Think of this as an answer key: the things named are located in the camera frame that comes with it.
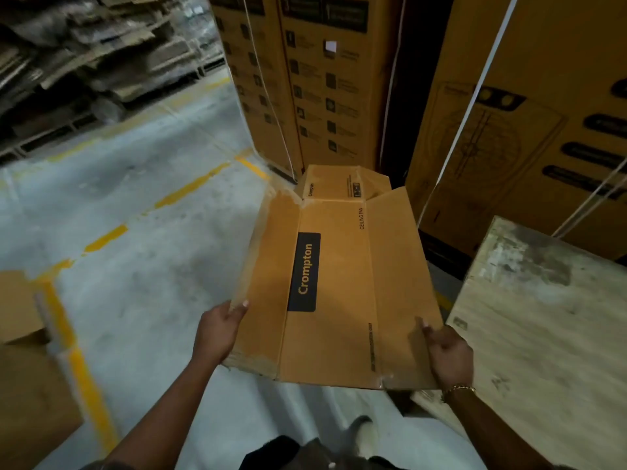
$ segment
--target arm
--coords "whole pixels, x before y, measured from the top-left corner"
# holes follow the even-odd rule
[[[135,470],[173,469],[216,367],[229,355],[248,303],[230,302],[202,314],[189,364],[105,462]]]
[[[549,470],[544,457],[525,442],[470,389],[473,350],[450,326],[434,332],[423,326],[431,369],[451,407],[488,470]]]

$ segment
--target gray floor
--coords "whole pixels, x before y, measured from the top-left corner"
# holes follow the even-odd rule
[[[200,314],[231,296],[247,250],[265,180],[236,159],[251,144],[225,76],[3,171],[0,268],[36,277],[68,259],[56,288],[120,435],[184,367]],[[268,171],[254,155],[247,161]],[[123,234],[94,244],[111,230]],[[454,300],[458,283],[441,282]],[[225,368],[209,383],[178,468],[236,469],[279,434],[332,444],[362,414],[397,466],[483,468],[468,442],[433,419],[403,419],[383,392],[276,384]],[[101,455],[88,418],[38,468],[79,468]]]

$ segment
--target flattened cardboard box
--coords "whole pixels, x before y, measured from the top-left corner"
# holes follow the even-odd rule
[[[406,182],[418,217],[509,0],[455,0]],[[625,0],[519,0],[421,229],[474,256],[494,215],[552,234],[625,159]],[[627,254],[627,169],[564,239]]]
[[[83,419],[46,353],[35,289],[24,273],[0,272],[0,296],[0,462],[6,470],[30,470]]]
[[[442,325],[404,188],[360,166],[310,165],[270,184],[234,302],[250,300],[225,364],[288,382],[435,386],[423,317]]]
[[[281,46],[276,0],[246,0],[250,25],[244,0],[209,1],[255,149],[271,165],[291,176],[290,159],[296,178],[299,178],[303,172],[303,160]]]
[[[305,166],[378,165],[402,0],[280,0]]]

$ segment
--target hand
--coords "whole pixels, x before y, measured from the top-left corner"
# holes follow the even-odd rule
[[[472,386],[474,376],[473,350],[466,340],[449,325],[434,331],[423,322],[431,370],[443,391],[459,384]]]
[[[229,355],[235,344],[239,322],[248,310],[248,300],[235,307],[231,312],[231,301],[206,311],[200,318],[192,361],[207,367],[215,367]]]

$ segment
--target bracelet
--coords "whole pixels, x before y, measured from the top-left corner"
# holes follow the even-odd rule
[[[447,389],[446,391],[444,391],[442,393],[442,402],[446,403],[446,400],[448,399],[448,397],[451,395],[451,393],[453,391],[457,391],[458,389],[467,389],[469,391],[472,391],[476,394],[476,389],[472,386],[466,386],[464,384],[456,384],[455,386],[451,387],[450,389]]]

